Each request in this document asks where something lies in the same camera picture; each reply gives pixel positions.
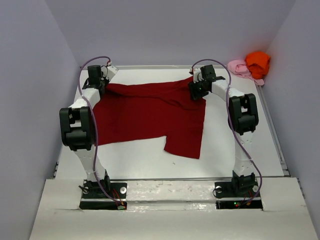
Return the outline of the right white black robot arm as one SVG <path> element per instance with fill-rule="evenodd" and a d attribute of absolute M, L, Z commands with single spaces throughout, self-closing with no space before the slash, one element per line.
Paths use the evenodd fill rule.
<path fill-rule="evenodd" d="M 225 101 L 227 122 L 235 142 L 235 161 L 230 181 L 216 182 L 213 195 L 223 198 L 252 198 L 259 189 L 251 157 L 253 133 L 259 123 L 256 96 L 231 87 L 231 80 L 217 76 L 212 65 L 190 68 L 188 83 L 192 100 L 212 93 Z"/>

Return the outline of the dark red t shirt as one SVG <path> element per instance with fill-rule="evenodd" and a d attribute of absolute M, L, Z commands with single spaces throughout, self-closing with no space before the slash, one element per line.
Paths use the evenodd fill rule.
<path fill-rule="evenodd" d="M 98 144 L 165 137 L 164 150 L 199 159 L 206 100 L 192 100 L 192 78 L 124 85 L 110 83 L 94 106 Z"/>

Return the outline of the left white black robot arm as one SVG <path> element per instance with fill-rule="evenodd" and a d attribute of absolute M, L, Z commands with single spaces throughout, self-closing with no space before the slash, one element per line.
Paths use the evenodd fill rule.
<path fill-rule="evenodd" d="M 62 143 L 79 158 L 86 180 L 80 186 L 87 199 L 107 198 L 111 191 L 107 170 L 98 158 L 98 128 L 94 106 L 105 93 L 108 69 L 106 66 L 87 67 L 88 78 L 80 87 L 80 97 L 69 107 L 59 110 Z"/>

